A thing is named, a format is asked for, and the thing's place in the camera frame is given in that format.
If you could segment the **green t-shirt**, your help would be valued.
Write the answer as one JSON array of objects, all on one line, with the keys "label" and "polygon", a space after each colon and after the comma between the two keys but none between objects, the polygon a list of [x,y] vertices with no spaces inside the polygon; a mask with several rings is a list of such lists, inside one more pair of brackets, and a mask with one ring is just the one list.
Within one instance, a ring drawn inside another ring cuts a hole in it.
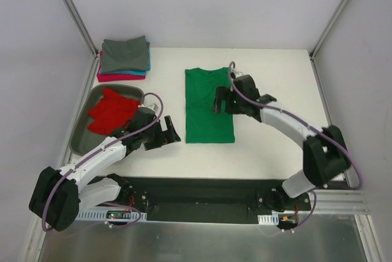
[{"label": "green t-shirt", "polygon": [[226,67],[185,70],[186,143],[235,142],[233,116],[213,112],[219,86],[230,87]]}]

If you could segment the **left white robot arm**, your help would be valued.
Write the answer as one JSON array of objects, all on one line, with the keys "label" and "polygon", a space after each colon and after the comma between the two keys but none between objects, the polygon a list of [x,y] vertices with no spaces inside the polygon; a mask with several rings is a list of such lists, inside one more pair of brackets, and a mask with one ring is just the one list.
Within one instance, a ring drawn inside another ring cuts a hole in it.
[{"label": "left white robot arm", "polygon": [[98,182],[93,180],[139,148],[148,151],[179,142],[171,117],[165,116],[164,121],[165,130],[155,111],[140,107],[133,118],[112,131],[77,163],[60,169],[46,167],[39,174],[28,204],[29,210],[40,217],[43,230],[63,231],[80,211],[107,202],[129,209],[133,193],[127,180],[115,173]]}]

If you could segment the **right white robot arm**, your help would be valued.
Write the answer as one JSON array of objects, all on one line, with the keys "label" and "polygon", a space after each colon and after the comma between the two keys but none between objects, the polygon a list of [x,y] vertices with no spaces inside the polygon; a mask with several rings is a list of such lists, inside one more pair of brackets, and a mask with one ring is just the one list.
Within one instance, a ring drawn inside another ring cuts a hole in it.
[{"label": "right white robot arm", "polygon": [[245,114],[275,128],[290,138],[303,151],[303,167],[281,185],[276,204],[288,210],[296,205],[298,196],[325,185],[348,170],[352,163],[342,133],[335,125],[314,127],[287,111],[278,100],[260,95],[250,75],[230,75],[230,86],[218,86],[212,111],[220,113],[222,103],[228,114]]}]

